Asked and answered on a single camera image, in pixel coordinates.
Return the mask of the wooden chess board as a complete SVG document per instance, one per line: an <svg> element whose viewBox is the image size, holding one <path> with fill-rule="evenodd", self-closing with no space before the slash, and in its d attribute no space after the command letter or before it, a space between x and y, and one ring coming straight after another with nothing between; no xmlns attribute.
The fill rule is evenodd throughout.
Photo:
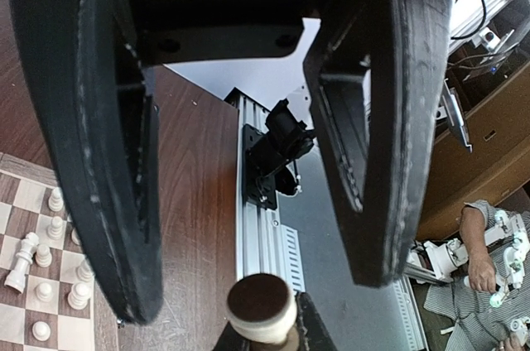
<svg viewBox="0 0 530 351"><path fill-rule="evenodd" d="M71 287L80 281L77 266L86 258L81 247L70 239L74 225L66 203L60 212L48 208L53 188L59 187L55 172L8 154L1 155L1 348L3 350L116 350L118 324L103 294L95 283L91 297L83 310L72 309L67 297ZM46 229L54 216L65 221L65 234L51 240ZM46 244L53 257L49 267L33 262L26 271L23 293L5 286L8 273L14 268L21 241L30 232ZM35 288L49 282L54 289L50 303L36 298ZM46 342L33 338L31 327L44 321L51 327Z"/></svg>

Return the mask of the white king chess piece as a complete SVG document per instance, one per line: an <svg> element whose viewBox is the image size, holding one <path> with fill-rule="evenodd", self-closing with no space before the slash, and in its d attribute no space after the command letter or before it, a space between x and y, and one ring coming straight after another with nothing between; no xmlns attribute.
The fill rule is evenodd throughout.
<svg viewBox="0 0 530 351"><path fill-rule="evenodd" d="M67 297L69 306L74 310L83 310L89 303L91 288L84 282L75 283Z"/></svg>

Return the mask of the white rook chess piece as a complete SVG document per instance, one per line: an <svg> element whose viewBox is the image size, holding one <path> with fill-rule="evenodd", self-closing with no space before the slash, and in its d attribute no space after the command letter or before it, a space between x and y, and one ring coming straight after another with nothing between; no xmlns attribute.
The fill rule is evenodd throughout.
<svg viewBox="0 0 530 351"><path fill-rule="evenodd" d="M79 238L75 228L71 229L70 239L71 239L72 243L75 244L76 246L79 246L81 244L80 238Z"/></svg>

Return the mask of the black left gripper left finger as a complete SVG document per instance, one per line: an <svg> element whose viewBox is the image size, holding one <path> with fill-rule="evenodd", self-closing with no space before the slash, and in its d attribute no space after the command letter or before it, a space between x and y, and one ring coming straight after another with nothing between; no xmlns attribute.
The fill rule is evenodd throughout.
<svg viewBox="0 0 530 351"><path fill-rule="evenodd" d="M250 342L239 334L231 324L226 324L213 351L249 351Z"/></svg>

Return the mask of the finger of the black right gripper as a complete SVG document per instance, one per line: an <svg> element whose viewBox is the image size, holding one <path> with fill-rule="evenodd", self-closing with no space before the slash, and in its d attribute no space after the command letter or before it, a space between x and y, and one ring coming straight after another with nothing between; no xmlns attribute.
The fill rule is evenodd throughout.
<svg viewBox="0 0 530 351"><path fill-rule="evenodd" d="M404 271L430 170L454 0L320 0L303 62L355 283Z"/></svg>
<svg viewBox="0 0 530 351"><path fill-rule="evenodd" d="M163 304L154 74L128 0L9 0L26 86L85 255L115 315Z"/></svg>

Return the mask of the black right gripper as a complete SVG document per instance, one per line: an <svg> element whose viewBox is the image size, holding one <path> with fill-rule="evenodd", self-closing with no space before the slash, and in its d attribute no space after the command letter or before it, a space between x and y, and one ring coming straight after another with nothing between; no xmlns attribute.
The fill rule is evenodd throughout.
<svg viewBox="0 0 530 351"><path fill-rule="evenodd" d="M140 68L282 58L305 17L321 21L307 57L319 68L376 68L398 59L398 0L82 0L84 65Z"/></svg>

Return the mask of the white bishop chess piece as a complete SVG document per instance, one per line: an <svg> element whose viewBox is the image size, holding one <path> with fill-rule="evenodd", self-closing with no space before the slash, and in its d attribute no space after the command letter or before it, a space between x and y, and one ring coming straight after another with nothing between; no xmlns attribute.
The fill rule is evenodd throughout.
<svg viewBox="0 0 530 351"><path fill-rule="evenodd" d="M299 349L295 295L280 277L244 277L231 287L226 306L229 323L250 350Z"/></svg>

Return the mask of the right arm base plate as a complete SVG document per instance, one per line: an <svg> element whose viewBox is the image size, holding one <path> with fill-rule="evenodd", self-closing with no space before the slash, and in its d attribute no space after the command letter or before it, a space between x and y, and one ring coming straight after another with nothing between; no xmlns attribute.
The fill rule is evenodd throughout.
<svg viewBox="0 0 530 351"><path fill-rule="evenodd" d="M250 124L243 126L243 199L270 210L277 209L276 183L271 168L273 153L267 134Z"/></svg>

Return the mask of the white pawn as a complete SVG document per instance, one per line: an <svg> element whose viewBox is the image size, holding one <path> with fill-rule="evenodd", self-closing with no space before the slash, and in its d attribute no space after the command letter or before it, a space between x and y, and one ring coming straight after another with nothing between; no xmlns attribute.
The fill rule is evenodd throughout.
<svg viewBox="0 0 530 351"><path fill-rule="evenodd" d="M46 235L51 240L60 240L65 234L65 221L60 216L54 216L46 229Z"/></svg>
<svg viewBox="0 0 530 351"><path fill-rule="evenodd" d="M53 286L49 282L40 282L35 288L36 298L42 303L50 303L54 297Z"/></svg>
<svg viewBox="0 0 530 351"><path fill-rule="evenodd" d="M53 212L60 212L64 208L65 202L60 187L52 189L47 204L48 208Z"/></svg>
<svg viewBox="0 0 530 351"><path fill-rule="evenodd" d="M35 262L39 267L49 267L52 263L53 257L51 255L51 249L48 245L42 243L36 248Z"/></svg>

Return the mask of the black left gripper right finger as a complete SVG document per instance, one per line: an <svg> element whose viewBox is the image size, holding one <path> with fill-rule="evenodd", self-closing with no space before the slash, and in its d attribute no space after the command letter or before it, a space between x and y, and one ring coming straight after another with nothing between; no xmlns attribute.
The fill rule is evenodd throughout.
<svg viewBox="0 0 530 351"><path fill-rule="evenodd" d="M336 351L337 348L310 295L306 292L297 292L295 300L299 349L303 351Z"/></svg>

